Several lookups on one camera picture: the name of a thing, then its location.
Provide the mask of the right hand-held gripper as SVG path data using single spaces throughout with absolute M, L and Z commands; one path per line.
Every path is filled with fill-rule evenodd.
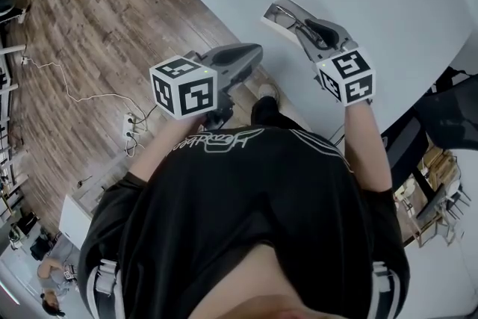
M 344 106 L 375 95 L 375 69 L 365 48 L 347 30 L 323 19 L 305 19 L 295 35 L 316 73 L 315 79 Z

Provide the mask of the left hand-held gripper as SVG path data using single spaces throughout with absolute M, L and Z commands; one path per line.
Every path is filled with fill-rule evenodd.
M 261 63 L 256 43 L 234 43 L 201 55 L 176 55 L 149 69 L 156 105 L 176 120 L 205 115 L 207 124 L 224 124 L 233 115 L 230 92 Z

